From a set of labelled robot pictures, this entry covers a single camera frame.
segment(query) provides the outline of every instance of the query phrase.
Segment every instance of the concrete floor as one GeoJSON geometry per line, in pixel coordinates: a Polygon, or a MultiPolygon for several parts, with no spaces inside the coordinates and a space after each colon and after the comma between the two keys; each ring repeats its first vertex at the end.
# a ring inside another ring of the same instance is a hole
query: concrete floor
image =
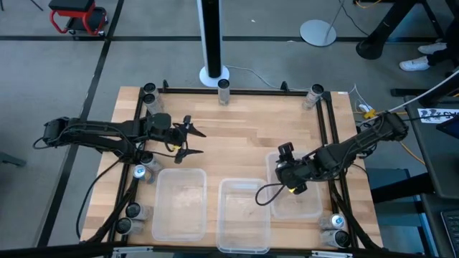
{"type": "MultiPolygon", "coordinates": [[[[57,36],[49,22],[48,0],[37,0],[41,12],[29,1],[4,0],[0,12],[0,39],[6,35],[57,36]]],[[[441,1],[429,1],[441,27],[452,15],[441,1]]],[[[110,18],[116,0],[97,0],[110,18]]],[[[329,21],[337,0],[223,0],[225,36],[298,36],[300,25],[309,19],[329,21]]],[[[370,33],[391,4],[359,9],[345,3],[355,22],[370,33]]],[[[363,37],[341,11],[335,25],[340,37],[363,37]]],[[[116,36],[198,36],[195,1],[125,1],[114,32],[116,36]]],[[[422,6],[417,5],[397,27],[393,37],[435,37],[422,6]]],[[[354,83],[365,100],[377,110],[402,103],[389,89],[430,88],[443,79],[451,64],[426,72],[406,73],[398,62],[419,57],[419,44],[387,44],[383,56],[374,61],[355,53],[355,43],[336,42],[317,48],[302,42],[225,42],[224,63],[254,69],[267,81],[306,89],[314,83],[327,90],[349,91],[354,83]]],[[[15,42],[0,41],[0,151],[27,160],[25,168],[0,166],[0,249],[32,247],[36,244],[44,213],[49,205],[65,148],[33,150],[43,124],[61,116],[77,117],[91,83],[103,42],[15,42]]],[[[110,120],[120,86],[146,82],[171,87],[202,87],[197,77],[204,65],[200,42],[112,42],[90,110],[91,120],[110,120]]],[[[234,88],[267,88],[253,74],[231,70],[234,88]]],[[[351,94],[351,101],[356,100],[351,94]]],[[[412,133],[405,143],[420,156],[412,133]]],[[[100,154],[80,148],[70,176],[59,216],[50,239],[52,245],[77,243],[75,220],[87,187],[95,177],[100,154]]],[[[367,168],[406,168],[412,175],[425,167],[400,145],[381,143],[366,159],[367,168]]],[[[382,226],[387,247],[418,252],[419,241],[393,244],[400,228],[382,226]]]]}

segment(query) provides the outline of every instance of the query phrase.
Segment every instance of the wooden table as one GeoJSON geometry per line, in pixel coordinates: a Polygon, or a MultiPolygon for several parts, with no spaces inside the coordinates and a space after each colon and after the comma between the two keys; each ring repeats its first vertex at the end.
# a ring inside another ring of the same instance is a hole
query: wooden table
{"type": "MultiPolygon", "coordinates": [[[[138,99],[138,87],[122,87],[113,112],[113,122],[132,120],[138,99]]],[[[346,93],[332,92],[333,109],[341,141],[356,134],[354,117],[346,93]]],[[[288,141],[296,151],[308,152],[321,146],[316,109],[301,108],[303,97],[232,95],[227,107],[219,106],[216,95],[163,94],[166,111],[174,122],[191,115],[198,130],[207,135],[190,135],[190,148],[203,154],[188,156],[182,164],[173,158],[158,157],[166,168],[202,168],[207,173],[207,231],[198,242],[159,242],[151,235],[151,219],[141,235],[129,236],[131,245],[215,247],[219,183],[224,178],[262,178],[266,180],[265,156],[288,141]]],[[[324,117],[327,118],[323,105],[324,117]]],[[[329,128],[328,139],[331,139],[329,128]]],[[[166,152],[164,145],[149,141],[147,149],[166,152]]],[[[98,173],[116,160],[104,153],[98,173]]],[[[356,164],[364,166],[362,161],[356,164]]],[[[82,239],[91,237],[113,210],[123,165],[118,164],[96,183],[87,211],[82,239]]],[[[355,166],[347,174],[354,216],[375,243],[382,246],[381,235],[365,172],[355,166]]],[[[325,214],[331,213],[327,183],[320,183],[325,214]]],[[[140,183],[136,201],[154,206],[156,184],[140,183]]],[[[279,220],[271,217],[271,249],[326,248],[321,245],[317,219],[279,220]]]]}

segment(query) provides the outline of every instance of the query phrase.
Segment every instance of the sneaker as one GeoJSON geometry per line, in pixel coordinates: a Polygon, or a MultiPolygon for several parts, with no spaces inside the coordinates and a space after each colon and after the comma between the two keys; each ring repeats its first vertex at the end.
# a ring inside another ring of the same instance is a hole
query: sneaker
{"type": "Polygon", "coordinates": [[[428,63],[427,57],[424,56],[418,59],[400,62],[400,68],[407,72],[424,71],[429,69],[430,66],[428,63]]]}
{"type": "Polygon", "coordinates": [[[435,51],[445,50],[446,43],[438,42],[427,46],[418,47],[417,50],[423,54],[433,54],[435,51]]]}

